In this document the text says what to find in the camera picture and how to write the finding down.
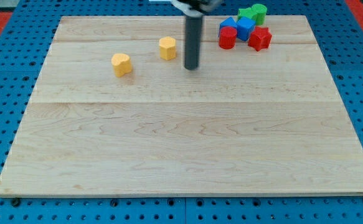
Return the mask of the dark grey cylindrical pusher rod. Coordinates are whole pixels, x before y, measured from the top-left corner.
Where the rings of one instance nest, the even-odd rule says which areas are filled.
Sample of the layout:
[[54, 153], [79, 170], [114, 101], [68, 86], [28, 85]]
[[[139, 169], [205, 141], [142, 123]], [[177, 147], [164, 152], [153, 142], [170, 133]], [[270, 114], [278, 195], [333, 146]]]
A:
[[195, 70], [199, 67], [202, 26], [202, 16], [186, 16], [184, 26], [184, 67], [188, 70]]

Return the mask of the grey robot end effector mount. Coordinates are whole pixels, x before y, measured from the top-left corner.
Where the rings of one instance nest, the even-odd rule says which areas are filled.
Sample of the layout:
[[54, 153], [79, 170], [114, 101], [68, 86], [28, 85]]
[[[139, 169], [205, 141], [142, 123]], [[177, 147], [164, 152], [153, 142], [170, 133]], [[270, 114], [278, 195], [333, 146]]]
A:
[[200, 17], [219, 7], [224, 0], [171, 0], [171, 4], [189, 17]]

